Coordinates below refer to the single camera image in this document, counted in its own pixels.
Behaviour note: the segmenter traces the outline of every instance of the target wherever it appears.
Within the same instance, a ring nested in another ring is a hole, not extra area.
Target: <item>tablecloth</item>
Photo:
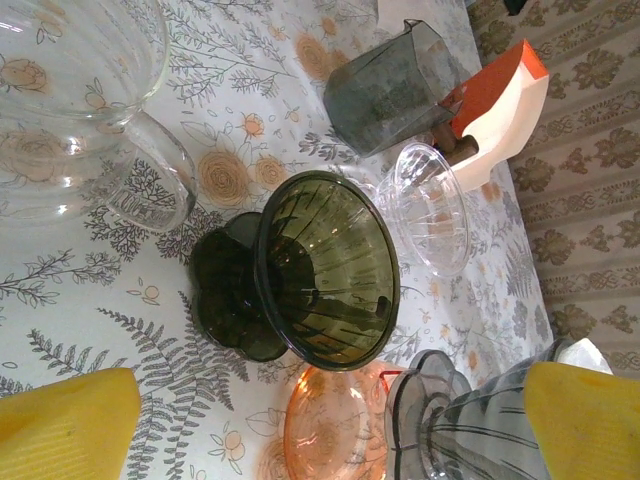
[[[366,164],[331,130],[329,73],[387,39],[372,0],[169,0],[166,85],[147,111],[194,158],[200,194],[180,228],[153,235],[106,209],[44,232],[0,232],[0,397],[112,366],[135,370],[142,413],[122,478],[286,478],[282,428],[305,365],[257,364],[195,329],[187,276],[198,238],[260,210],[285,178]],[[462,0],[425,0],[460,66],[480,68]],[[136,163],[140,188],[153,171]],[[551,341],[505,164],[466,196],[472,251],[450,279],[402,265],[396,328],[381,357],[447,352],[473,385]]]

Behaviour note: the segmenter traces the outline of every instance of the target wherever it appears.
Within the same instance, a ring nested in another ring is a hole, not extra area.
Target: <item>glassware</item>
[[[387,480],[550,480],[524,412],[524,381],[570,344],[556,340],[476,390],[443,352],[418,355],[387,400]]]
[[[460,108],[453,57],[426,23],[405,20],[405,31],[336,69],[324,105],[338,137],[368,157],[451,120]]]
[[[291,480],[529,480],[549,474],[524,415],[526,374],[571,344],[557,340],[471,390],[441,351],[408,369],[381,361],[352,372],[314,367],[289,400]]]
[[[195,202],[194,167],[142,112],[167,73],[156,0],[0,4],[0,224],[50,223],[107,205],[150,230],[175,228]],[[160,190],[128,180],[158,167]]]
[[[395,326],[400,274],[387,228],[355,185],[328,172],[285,181],[194,249],[205,332],[256,361],[287,348],[311,365],[352,370]]]
[[[374,360],[353,372],[310,367],[302,374],[285,417],[283,443],[290,480],[384,478],[383,373],[397,374],[398,367]]]
[[[458,274],[469,260],[464,196],[440,153],[407,145],[376,187],[373,203],[385,219],[400,262],[426,263],[440,276]]]

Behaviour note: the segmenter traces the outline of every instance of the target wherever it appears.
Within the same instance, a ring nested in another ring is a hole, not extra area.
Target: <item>patterned wallpaper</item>
[[[510,161],[549,318],[640,378],[640,0],[501,0],[469,9],[487,64],[526,38],[550,73]]]

